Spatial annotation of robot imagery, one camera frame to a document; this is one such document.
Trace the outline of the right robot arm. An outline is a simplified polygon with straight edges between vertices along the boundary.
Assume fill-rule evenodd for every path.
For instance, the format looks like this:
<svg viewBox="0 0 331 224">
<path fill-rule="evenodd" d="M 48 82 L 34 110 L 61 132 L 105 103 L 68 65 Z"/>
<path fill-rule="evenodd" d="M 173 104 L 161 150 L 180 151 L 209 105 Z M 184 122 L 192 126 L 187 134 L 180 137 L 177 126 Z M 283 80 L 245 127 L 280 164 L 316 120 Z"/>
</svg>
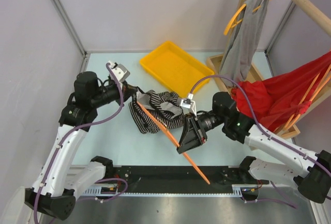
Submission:
<svg viewBox="0 0 331 224">
<path fill-rule="evenodd" d="M 315 203 L 324 203 L 330 190 L 330 153 L 316 153 L 304 149 L 272 133 L 236 108 L 235 101 L 226 92 L 213 95 L 212 109 L 197 111 L 193 95 L 178 101 L 188 109 L 184 115 L 183 132 L 177 152 L 182 154 L 203 145 L 207 132 L 222 126 L 226 137 L 261 150 L 279 163 L 269 163 L 255 157 L 246 157 L 239 166 L 239 179 L 251 183 L 254 179 L 280 183 L 297 189 Z"/>
</svg>

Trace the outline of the striped tank top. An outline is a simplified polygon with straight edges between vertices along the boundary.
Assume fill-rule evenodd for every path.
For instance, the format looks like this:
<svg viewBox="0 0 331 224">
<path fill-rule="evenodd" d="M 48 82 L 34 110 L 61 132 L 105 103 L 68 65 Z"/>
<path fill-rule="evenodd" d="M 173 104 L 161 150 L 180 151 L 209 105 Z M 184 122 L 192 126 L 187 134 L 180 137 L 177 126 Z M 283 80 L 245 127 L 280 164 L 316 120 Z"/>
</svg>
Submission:
<svg viewBox="0 0 331 224">
<path fill-rule="evenodd" d="M 140 88 L 132 96 L 129 103 L 130 114 L 138 130 L 142 134 L 158 133 L 160 128 L 141 109 L 144 107 L 156 120 L 163 123 L 167 129 L 183 127 L 184 112 L 178 104 L 179 95 L 176 92 L 147 92 Z"/>
</svg>

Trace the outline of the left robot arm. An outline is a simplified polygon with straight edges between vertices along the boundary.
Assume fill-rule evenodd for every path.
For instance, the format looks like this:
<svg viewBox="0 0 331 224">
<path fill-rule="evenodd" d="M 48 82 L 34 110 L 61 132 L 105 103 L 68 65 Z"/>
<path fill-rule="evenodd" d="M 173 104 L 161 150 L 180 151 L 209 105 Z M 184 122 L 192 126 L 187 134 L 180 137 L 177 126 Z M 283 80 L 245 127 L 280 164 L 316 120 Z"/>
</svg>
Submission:
<svg viewBox="0 0 331 224">
<path fill-rule="evenodd" d="M 69 96 L 59 119 L 56 140 L 45 165 L 32 187 L 25 190 L 25 204 L 38 213 L 65 220 L 72 213 L 77 199 L 94 183 L 119 181 L 110 159 L 95 156 L 73 178 L 68 172 L 78 147 L 92 125 L 97 125 L 97 109 L 112 102 L 120 108 L 136 93 L 137 88 L 126 79 L 129 71 L 116 67 L 102 82 L 95 72 L 77 75 L 74 91 Z"/>
</svg>

